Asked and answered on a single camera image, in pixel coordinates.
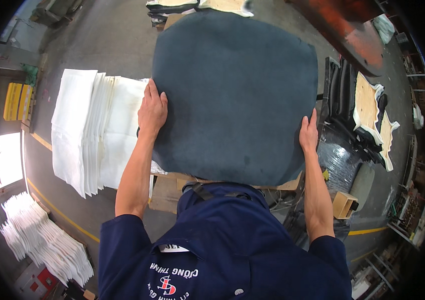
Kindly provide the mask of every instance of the printed logo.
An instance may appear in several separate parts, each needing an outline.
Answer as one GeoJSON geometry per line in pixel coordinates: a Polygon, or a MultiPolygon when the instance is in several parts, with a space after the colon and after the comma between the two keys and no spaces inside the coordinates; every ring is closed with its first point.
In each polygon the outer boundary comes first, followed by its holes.
{"type": "Polygon", "coordinates": [[[176,287],[170,284],[169,281],[171,281],[171,279],[169,279],[169,275],[164,276],[161,278],[162,285],[157,287],[158,289],[165,290],[163,295],[172,295],[176,293],[176,287]]]}

